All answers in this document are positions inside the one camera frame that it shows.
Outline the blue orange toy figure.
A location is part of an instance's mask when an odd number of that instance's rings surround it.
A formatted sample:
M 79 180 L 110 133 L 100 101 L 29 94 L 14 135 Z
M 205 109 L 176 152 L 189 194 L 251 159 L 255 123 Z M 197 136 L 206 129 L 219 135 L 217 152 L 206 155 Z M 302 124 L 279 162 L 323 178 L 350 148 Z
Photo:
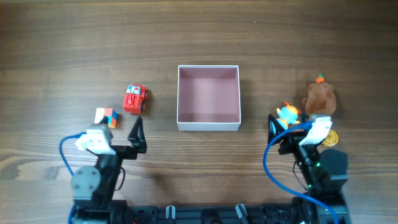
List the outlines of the blue orange toy figure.
M 299 114 L 300 111 L 290 105 L 288 102 L 284 102 L 285 106 L 277 108 L 277 115 L 279 116 L 276 120 L 284 128 L 288 129 L 291 124 L 300 124 Z

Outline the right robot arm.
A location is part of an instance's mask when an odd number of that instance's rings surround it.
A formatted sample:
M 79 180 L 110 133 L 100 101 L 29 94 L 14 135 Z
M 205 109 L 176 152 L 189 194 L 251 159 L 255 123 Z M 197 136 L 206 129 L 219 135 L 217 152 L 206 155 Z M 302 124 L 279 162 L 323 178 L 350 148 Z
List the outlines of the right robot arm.
M 318 151 L 332 126 L 331 117 L 316 114 L 291 128 L 283 128 L 273 115 L 268 116 L 268 144 L 263 155 L 264 170 L 273 183 L 294 195 L 291 204 L 268 212 L 279 213 L 279 223 L 351 223 L 342 188 L 348 180 L 348 156 L 337 149 Z M 270 148 L 278 144 L 278 153 L 292 154 L 306 182 L 299 193 L 280 183 L 267 167 Z

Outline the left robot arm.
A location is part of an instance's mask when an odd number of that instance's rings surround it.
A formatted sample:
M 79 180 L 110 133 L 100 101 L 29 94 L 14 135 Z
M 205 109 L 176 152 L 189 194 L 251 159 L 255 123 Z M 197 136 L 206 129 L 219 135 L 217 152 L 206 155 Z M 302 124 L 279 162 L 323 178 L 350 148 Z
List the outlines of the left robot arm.
M 83 166 L 72 175 L 74 206 L 68 223 L 124 223 L 127 202 L 113 200 L 119 175 L 125 175 L 124 160 L 135 160 L 147 150 L 142 118 L 138 117 L 127 140 L 129 146 L 111 144 L 112 132 L 104 117 L 92 124 L 85 134 L 78 137 L 75 145 L 81 151 L 89 151 L 97 157 L 93 166 Z

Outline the red toy fire truck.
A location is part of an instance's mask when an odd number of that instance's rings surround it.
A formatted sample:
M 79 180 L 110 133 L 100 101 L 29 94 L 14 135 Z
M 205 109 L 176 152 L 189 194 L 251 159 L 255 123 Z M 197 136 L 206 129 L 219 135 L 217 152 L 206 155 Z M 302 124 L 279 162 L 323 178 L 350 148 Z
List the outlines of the red toy fire truck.
M 148 91 L 144 85 L 134 83 L 127 87 L 123 100 L 123 109 L 131 114 L 141 114 L 146 108 Z

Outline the multicolour puzzle cube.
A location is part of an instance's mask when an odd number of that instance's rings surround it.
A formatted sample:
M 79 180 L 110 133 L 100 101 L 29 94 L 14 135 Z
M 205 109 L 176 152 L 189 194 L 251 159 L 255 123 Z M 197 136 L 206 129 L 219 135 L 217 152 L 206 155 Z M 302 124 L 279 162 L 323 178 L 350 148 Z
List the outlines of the multicolour puzzle cube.
M 117 125 L 118 114 L 113 108 L 97 108 L 95 113 L 95 123 L 100 123 L 103 118 L 107 118 L 106 124 L 109 128 Z

